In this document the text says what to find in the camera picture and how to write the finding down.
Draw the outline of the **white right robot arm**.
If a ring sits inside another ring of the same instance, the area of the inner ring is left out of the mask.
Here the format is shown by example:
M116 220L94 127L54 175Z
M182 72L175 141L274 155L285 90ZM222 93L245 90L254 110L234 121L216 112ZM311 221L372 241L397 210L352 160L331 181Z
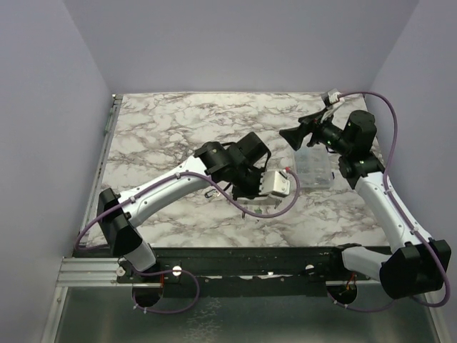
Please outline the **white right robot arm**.
M282 129L279 134L294 151L308 137L308 147L322 144L339 154L341 175L373 212L391 254L344 244L328 261L329 274L345 279L352 272L361 273L379 281L392 299L438 291L445 284L443 275L451 248L445 240L435 240L424 230L395 192L385 166L371 150L377 133L374 116L367 111L353 111L343 129L332 119L318 112L301 117L297 127Z

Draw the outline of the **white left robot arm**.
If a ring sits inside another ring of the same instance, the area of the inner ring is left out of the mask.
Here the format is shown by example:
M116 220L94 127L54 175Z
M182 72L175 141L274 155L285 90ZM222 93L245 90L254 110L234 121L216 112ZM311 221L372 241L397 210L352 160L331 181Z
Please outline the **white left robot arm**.
M112 256L126 259L139 280L150 282L158 271L156 255L138 228L164 207L219 182L230 184L235 198L256 198L266 167L255 164L270 157L268 147L250 132L237 142L208 141L177 167L141 186L119 194L103 190L97 212L108 212L99 224Z

